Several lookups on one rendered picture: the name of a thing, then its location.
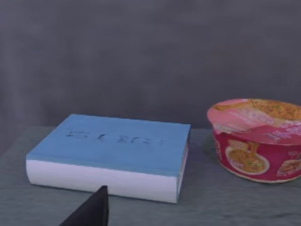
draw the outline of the blue book cover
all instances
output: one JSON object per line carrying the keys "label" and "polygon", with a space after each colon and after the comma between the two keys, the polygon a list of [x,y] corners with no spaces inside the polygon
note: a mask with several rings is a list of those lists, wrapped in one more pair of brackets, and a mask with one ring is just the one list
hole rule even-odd
{"label": "blue book cover", "polygon": [[72,114],[27,160],[179,175],[190,125]]}

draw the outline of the picture of noodle bowl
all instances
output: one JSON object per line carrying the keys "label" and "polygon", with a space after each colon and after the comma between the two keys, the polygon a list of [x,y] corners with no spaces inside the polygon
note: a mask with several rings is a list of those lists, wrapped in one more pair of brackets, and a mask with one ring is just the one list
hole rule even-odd
{"label": "picture of noodle bowl", "polygon": [[246,99],[245,101],[235,104],[217,104],[214,105],[213,108],[219,111],[225,111],[231,108],[244,108],[246,106],[259,110],[275,119],[283,121],[301,120],[301,106],[275,100]]}
{"label": "picture of noodle bowl", "polygon": [[269,162],[256,153],[256,146],[251,146],[251,151],[228,146],[225,150],[230,165],[237,171],[248,175],[259,175],[269,169]]}

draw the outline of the food container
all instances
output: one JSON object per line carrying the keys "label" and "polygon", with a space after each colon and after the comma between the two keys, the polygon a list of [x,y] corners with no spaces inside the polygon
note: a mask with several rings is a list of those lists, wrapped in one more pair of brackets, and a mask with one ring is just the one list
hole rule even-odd
{"label": "food container", "polygon": [[263,183],[301,176],[301,107],[264,99],[234,99],[212,106],[220,164],[231,173]]}

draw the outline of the noodle image on lid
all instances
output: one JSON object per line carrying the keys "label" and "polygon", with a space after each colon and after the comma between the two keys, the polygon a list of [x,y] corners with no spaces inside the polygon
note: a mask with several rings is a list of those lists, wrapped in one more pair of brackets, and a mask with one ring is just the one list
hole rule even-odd
{"label": "noodle image on lid", "polygon": [[301,106],[233,99],[214,104],[207,116],[219,143],[219,162],[231,173],[263,183],[301,176]]}

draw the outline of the black object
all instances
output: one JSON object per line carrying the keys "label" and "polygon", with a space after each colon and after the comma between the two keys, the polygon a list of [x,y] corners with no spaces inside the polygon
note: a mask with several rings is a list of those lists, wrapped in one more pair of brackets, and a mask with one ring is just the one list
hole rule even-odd
{"label": "black object", "polygon": [[108,187],[102,186],[61,223],[60,226],[108,226],[108,222]]}

